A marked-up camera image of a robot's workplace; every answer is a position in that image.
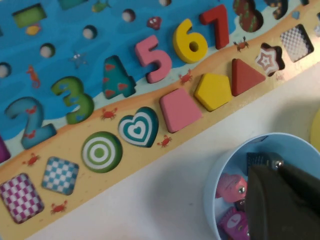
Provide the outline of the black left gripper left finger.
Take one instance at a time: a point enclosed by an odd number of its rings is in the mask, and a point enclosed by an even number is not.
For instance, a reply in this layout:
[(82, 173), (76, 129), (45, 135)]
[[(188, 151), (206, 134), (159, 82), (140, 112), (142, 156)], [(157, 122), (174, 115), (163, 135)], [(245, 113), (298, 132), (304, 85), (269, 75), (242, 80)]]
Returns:
[(253, 165), (248, 171), (245, 213), (252, 240), (318, 240), (320, 197), (301, 197), (279, 168)]

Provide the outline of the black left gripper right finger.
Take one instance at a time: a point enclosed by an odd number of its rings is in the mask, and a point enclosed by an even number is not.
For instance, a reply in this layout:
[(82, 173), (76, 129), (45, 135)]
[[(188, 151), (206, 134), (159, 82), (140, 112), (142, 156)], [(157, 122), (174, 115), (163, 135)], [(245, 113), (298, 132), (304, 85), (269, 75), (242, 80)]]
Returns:
[(279, 174), (299, 196), (303, 198), (320, 197), (320, 180), (313, 175), (291, 164), (280, 166)]

